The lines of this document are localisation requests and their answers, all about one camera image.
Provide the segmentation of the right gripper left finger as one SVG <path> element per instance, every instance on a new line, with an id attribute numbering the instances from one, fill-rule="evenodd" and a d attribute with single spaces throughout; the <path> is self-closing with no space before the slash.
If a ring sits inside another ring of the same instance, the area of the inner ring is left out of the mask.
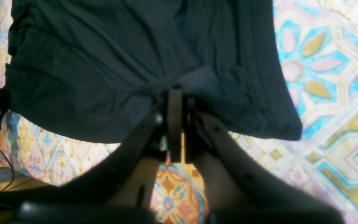
<path id="1" fill-rule="evenodd" d="M 107 205 L 125 189 L 143 157 L 158 163 L 181 161 L 183 93 L 171 89 L 138 124 L 121 146 L 97 166 L 41 198 L 21 203 L 13 224 L 155 224 L 143 207 L 145 184 L 129 193 L 134 206 Z"/>

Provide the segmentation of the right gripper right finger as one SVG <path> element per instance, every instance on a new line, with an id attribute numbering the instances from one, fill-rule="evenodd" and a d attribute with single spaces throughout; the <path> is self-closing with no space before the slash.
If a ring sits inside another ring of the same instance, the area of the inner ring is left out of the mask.
<path id="1" fill-rule="evenodd" d="M 333 206 L 261 167 L 192 97 L 184 99 L 184 133 L 185 162 L 207 190 L 206 224 L 344 224 Z"/>

